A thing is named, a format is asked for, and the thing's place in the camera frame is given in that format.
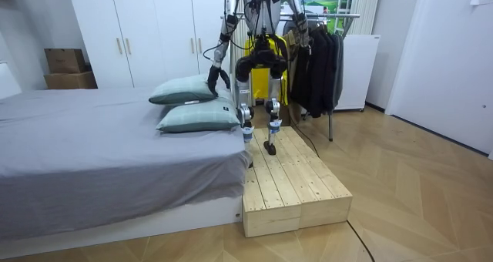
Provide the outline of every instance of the wooden plank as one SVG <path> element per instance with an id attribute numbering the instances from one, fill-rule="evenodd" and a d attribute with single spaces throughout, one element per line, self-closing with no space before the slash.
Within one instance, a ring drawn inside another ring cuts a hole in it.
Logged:
<path id="1" fill-rule="evenodd" d="M 263 147 L 263 141 L 265 140 L 265 135 L 263 134 L 263 131 L 261 129 L 255 129 L 253 133 L 255 135 L 255 140 L 258 142 L 260 151 L 262 152 L 262 156 L 267 163 L 270 175 L 272 176 L 276 184 L 277 190 L 280 194 L 281 200 L 284 203 L 284 206 L 286 207 L 301 204 L 300 198 L 296 194 L 293 186 L 287 178 L 283 167 L 280 165 L 277 158 L 275 156 L 270 156 Z"/>
<path id="2" fill-rule="evenodd" d="M 253 169 L 246 170 L 245 191 L 243 193 L 243 206 L 245 211 L 265 210 L 262 193 L 260 192 L 257 176 Z"/>
<path id="3" fill-rule="evenodd" d="M 263 133 L 264 138 L 266 138 L 267 137 L 266 133 L 268 132 L 268 130 L 263 129 L 262 131 L 264 132 Z M 303 175 L 300 173 L 300 170 L 294 166 L 293 161 L 291 161 L 289 154 L 286 152 L 283 146 L 279 143 L 276 144 L 276 150 L 277 150 L 277 155 L 270 156 L 270 158 L 276 160 L 277 163 L 279 163 L 283 167 L 283 170 L 286 173 L 287 177 L 289 178 L 291 185 L 293 185 L 293 188 L 296 191 L 298 197 L 300 198 L 301 203 L 317 201 L 317 196 L 310 189 L 308 182 L 303 178 Z"/>
<path id="4" fill-rule="evenodd" d="M 295 147 L 298 148 L 305 160 L 311 165 L 312 169 L 322 179 L 329 191 L 334 197 L 351 197 L 352 194 L 339 181 L 337 177 L 329 170 L 324 162 L 318 158 L 317 154 L 307 146 L 300 136 L 291 127 L 281 127 L 281 130 L 288 136 Z"/>
<path id="5" fill-rule="evenodd" d="M 349 196 L 304 203 L 301 206 L 300 228 L 344 222 L 352 200 L 353 197 Z"/>
<path id="6" fill-rule="evenodd" d="M 281 130 L 287 135 L 288 138 L 290 138 L 291 142 L 293 142 L 293 144 L 298 148 L 298 151 L 300 151 L 301 155 L 303 155 L 305 158 L 313 158 L 307 159 L 307 162 L 320 178 L 329 174 L 330 171 L 327 166 L 325 166 L 324 162 L 322 162 L 322 160 L 318 158 L 317 154 L 315 154 L 315 152 L 309 146 L 307 146 L 305 141 L 303 141 L 303 139 L 298 136 L 298 133 L 296 133 L 293 128 L 281 127 Z"/>
<path id="7" fill-rule="evenodd" d="M 311 168 L 310 164 L 305 160 L 305 157 L 301 155 L 300 151 L 295 147 L 294 143 L 290 141 L 287 135 L 281 130 L 277 134 L 278 142 L 287 151 L 293 164 L 300 171 L 303 178 L 307 181 L 308 186 L 315 193 L 318 200 L 330 200 L 334 198 L 334 195 L 329 191 L 324 182 Z"/>
<path id="8" fill-rule="evenodd" d="M 301 205 L 268 210 L 243 212 L 245 237 L 297 230 L 300 226 Z"/>
<path id="9" fill-rule="evenodd" d="M 284 207 L 282 198 L 280 197 L 277 186 L 270 174 L 269 168 L 263 158 L 260 147 L 255 139 L 250 141 L 250 152 L 253 157 L 253 170 L 257 175 L 260 192 L 262 193 L 263 201 L 267 209 Z"/>

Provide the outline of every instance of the parquet floor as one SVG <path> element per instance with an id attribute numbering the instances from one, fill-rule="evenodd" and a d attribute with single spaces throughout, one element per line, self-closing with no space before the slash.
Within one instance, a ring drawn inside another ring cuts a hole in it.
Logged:
<path id="1" fill-rule="evenodd" d="M 334 118 L 333 143 L 327 117 L 300 129 L 352 192 L 349 221 L 376 261 L 493 261 L 493 161 L 369 108 Z M 238 223 L 8 261 L 371 260 L 347 223 L 248 239 Z"/>

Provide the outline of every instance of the baseboard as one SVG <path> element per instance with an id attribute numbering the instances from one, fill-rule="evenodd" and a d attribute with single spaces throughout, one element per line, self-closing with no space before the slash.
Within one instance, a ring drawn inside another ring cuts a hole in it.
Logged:
<path id="1" fill-rule="evenodd" d="M 461 142 L 456 141 L 455 139 L 452 139 L 452 138 L 449 138 L 449 137 L 447 137 L 447 136 L 441 135 L 440 133 L 436 133 L 436 132 L 435 132 L 435 131 L 433 131 L 433 130 L 429 130 L 429 129 L 428 129 L 428 128 L 426 128 L 426 127 L 423 127 L 423 126 L 420 126 L 420 125 L 418 125 L 418 124 L 416 124 L 416 123 L 410 122 L 409 120 L 403 119 L 403 118 L 401 118 L 401 117 L 399 117 L 399 116 L 396 116 L 396 115 L 392 115 L 392 116 L 393 116 L 394 118 L 396 118 L 396 119 L 400 119 L 400 120 L 402 120 L 402 121 L 403 121 L 403 122 L 405 122 L 405 123 L 409 123 L 409 124 L 411 124 L 412 126 L 416 126 L 416 127 L 417 127 L 417 128 L 419 128 L 419 129 L 422 129 L 422 130 L 424 130 L 424 131 L 427 131 L 427 132 L 429 132 L 429 133 L 432 133 L 433 135 L 439 136 L 439 137 L 441 137 L 442 139 L 446 139 L 446 140 L 447 140 L 447 141 L 449 141 L 449 142 L 455 143 L 455 144 L 457 144 L 457 145 L 459 145 L 459 146 L 462 146 L 462 147 L 464 147 L 464 148 L 466 148 L 466 149 L 469 149 L 469 150 L 471 150 L 471 151 L 474 151 L 474 152 L 476 152 L 477 154 L 481 154 L 482 156 L 486 156 L 486 157 L 488 157 L 488 155 L 489 155 L 488 153 L 484 153 L 484 152 L 480 151 L 479 149 L 475 149 L 474 147 L 470 147 L 470 146 L 468 146 L 468 145 L 465 145 L 465 144 L 463 144 L 463 143 L 461 143 Z"/>
<path id="2" fill-rule="evenodd" d="M 385 109 L 382 107 L 376 106 L 375 104 L 369 103 L 368 101 L 365 101 L 364 103 L 366 104 L 366 106 L 372 109 L 376 109 L 378 112 L 385 113 Z"/>

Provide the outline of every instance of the light green pillow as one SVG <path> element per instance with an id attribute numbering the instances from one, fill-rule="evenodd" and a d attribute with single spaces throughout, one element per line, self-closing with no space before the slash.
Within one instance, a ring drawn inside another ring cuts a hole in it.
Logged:
<path id="1" fill-rule="evenodd" d="M 222 130 L 238 126 L 231 92 L 219 89 L 217 99 L 172 107 L 156 129 L 168 133 Z"/>
<path id="2" fill-rule="evenodd" d="M 154 89 L 149 101 L 154 104 L 182 105 L 215 99 L 207 86 L 208 74 L 200 74 L 164 82 Z"/>

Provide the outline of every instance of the gray bed sheet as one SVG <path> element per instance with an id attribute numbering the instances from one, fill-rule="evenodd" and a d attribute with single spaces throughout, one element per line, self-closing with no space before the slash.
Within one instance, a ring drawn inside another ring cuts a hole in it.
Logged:
<path id="1" fill-rule="evenodd" d="M 0 99 L 0 240 L 81 230 L 243 193 L 240 128 L 163 134 L 152 89 Z"/>

